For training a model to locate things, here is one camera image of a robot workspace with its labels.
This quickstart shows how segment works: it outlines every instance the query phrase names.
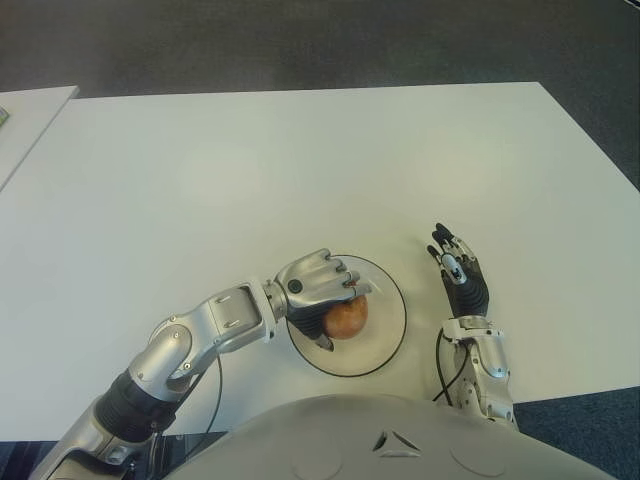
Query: cable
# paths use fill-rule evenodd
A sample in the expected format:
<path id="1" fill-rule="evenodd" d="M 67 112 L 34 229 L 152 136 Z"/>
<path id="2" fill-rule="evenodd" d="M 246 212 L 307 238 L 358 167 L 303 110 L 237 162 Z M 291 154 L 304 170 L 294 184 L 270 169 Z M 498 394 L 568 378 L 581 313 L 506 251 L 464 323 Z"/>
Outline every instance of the cable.
<path id="1" fill-rule="evenodd" d="M 464 372 L 464 367 L 466 367 L 467 365 L 467 360 L 469 360 L 469 347 L 467 347 L 464 343 L 462 344 L 462 346 L 464 347 L 464 360 L 462 361 L 462 366 L 460 367 L 460 369 L 458 370 L 458 373 L 456 373 L 456 375 L 451 379 L 451 381 L 449 383 L 447 383 L 447 390 L 449 390 L 449 388 L 451 388 L 451 385 L 453 385 L 455 383 L 455 381 L 460 378 L 460 375 L 462 375 L 462 372 Z M 440 393 L 438 393 L 438 395 L 436 395 L 435 397 L 433 397 L 433 401 L 437 401 L 442 394 L 444 393 L 444 389 L 440 390 Z"/>
<path id="2" fill-rule="evenodd" d="M 179 410 L 180 407 L 182 407 L 182 404 L 185 402 L 185 400 L 189 398 L 191 393 L 196 389 L 196 387 L 200 383 L 200 380 L 202 380 L 203 375 L 204 375 L 204 372 L 199 374 L 196 377 L 196 379 L 193 381 L 193 383 L 189 385 L 189 388 L 187 389 L 185 394 L 182 396 L 182 398 L 178 402 L 178 407 L 176 408 L 176 410 Z M 163 438 L 164 436 L 162 435 L 162 432 L 155 432 L 153 434 L 151 445 L 149 447 L 149 459 L 147 462 L 146 480 L 154 480 L 158 478 L 159 472 L 158 472 L 157 454 L 158 454 L 158 448 L 159 448 L 160 442 Z"/>
<path id="3" fill-rule="evenodd" d="M 442 366 L 440 365 L 440 342 L 442 341 L 442 336 L 444 335 L 444 330 L 441 328 L 438 332 L 438 339 L 436 340 L 436 370 L 438 370 L 438 378 L 440 379 L 440 385 L 442 386 L 442 392 L 447 399 L 447 404 L 449 406 L 453 406 L 453 402 L 451 401 L 451 396 L 449 395 L 449 390 L 447 390 L 447 385 L 444 383 L 444 376 L 442 375 Z"/>
<path id="4" fill-rule="evenodd" d="M 220 355 L 216 357 L 216 360 L 218 362 L 218 374 L 220 376 L 220 381 L 218 384 L 218 399 L 216 401 L 216 408 L 213 411 L 213 415 L 211 415 L 211 420 L 209 421 L 209 425 L 207 426 L 207 429 L 202 434 L 202 438 L 198 441 L 198 443 L 195 444 L 195 446 L 191 450 L 189 450 L 184 455 L 183 462 L 186 462 L 189 456 L 191 456 L 191 454 L 195 452 L 198 448 L 200 448 L 200 446 L 204 443 L 205 439 L 207 438 L 207 434 L 209 433 L 209 431 L 211 430 L 211 427 L 213 426 L 213 422 L 218 416 L 218 410 L 220 409 L 220 400 L 222 399 L 222 362 L 220 361 Z"/>

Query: apple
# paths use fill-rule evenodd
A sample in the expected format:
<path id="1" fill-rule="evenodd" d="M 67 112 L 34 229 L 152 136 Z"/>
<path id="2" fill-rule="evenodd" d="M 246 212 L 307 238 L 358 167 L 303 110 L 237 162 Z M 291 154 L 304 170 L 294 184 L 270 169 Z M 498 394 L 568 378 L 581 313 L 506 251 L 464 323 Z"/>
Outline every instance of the apple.
<path id="1" fill-rule="evenodd" d="M 367 298 L 364 295 L 331 307 L 322 320 L 326 334 L 337 340 L 355 337 L 367 322 Z"/>

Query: plate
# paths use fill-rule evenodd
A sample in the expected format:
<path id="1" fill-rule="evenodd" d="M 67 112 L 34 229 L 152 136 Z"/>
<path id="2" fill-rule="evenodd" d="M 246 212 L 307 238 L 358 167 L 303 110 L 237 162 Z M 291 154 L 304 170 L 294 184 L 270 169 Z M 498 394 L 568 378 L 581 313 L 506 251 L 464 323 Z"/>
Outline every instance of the plate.
<path id="1" fill-rule="evenodd" d="M 317 346 L 287 322 L 289 336 L 302 357 L 325 373 L 339 377 L 367 375 L 387 363 L 396 353 L 407 326 L 407 312 L 400 289 L 382 268 L 352 255 L 337 255 L 349 270 L 360 273 L 360 282 L 371 285 L 367 294 L 369 315 L 364 328 L 349 340 L 332 339 L 334 350 Z"/>

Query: another table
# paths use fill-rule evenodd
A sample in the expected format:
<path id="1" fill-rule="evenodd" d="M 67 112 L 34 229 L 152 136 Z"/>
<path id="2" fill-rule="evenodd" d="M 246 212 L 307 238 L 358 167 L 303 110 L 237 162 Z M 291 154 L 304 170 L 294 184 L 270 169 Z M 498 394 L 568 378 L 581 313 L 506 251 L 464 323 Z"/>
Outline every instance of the another table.
<path id="1" fill-rule="evenodd" d="M 285 325 L 223 357 L 216 429 L 335 392 L 429 397 L 436 221 L 479 256 L 517 402 L 640 383 L 640 195 L 535 83 L 69 102 L 0 201 L 0 439 L 56 439 L 172 312 L 326 246 L 383 266 L 405 342 L 371 375 Z M 208 423 L 211 369 L 171 432 Z"/>
<path id="2" fill-rule="evenodd" d="M 11 115 L 0 127 L 0 191 L 76 87 L 0 93 L 0 107 Z"/>

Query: floor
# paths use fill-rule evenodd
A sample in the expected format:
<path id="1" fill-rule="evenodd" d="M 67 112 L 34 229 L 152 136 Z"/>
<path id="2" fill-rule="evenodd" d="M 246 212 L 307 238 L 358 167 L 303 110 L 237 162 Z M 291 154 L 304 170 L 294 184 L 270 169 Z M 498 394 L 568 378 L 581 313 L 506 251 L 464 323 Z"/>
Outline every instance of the floor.
<path id="1" fill-rule="evenodd" d="M 640 11 L 622 0 L 0 0 L 0 91 L 539 81 L 636 188 L 639 58 Z M 638 480 L 639 399 L 633 388 L 515 411 L 524 433 Z M 167 439 L 165 469 L 195 441 Z M 24 478 L 50 447 L 0 443 L 0 478 Z"/>

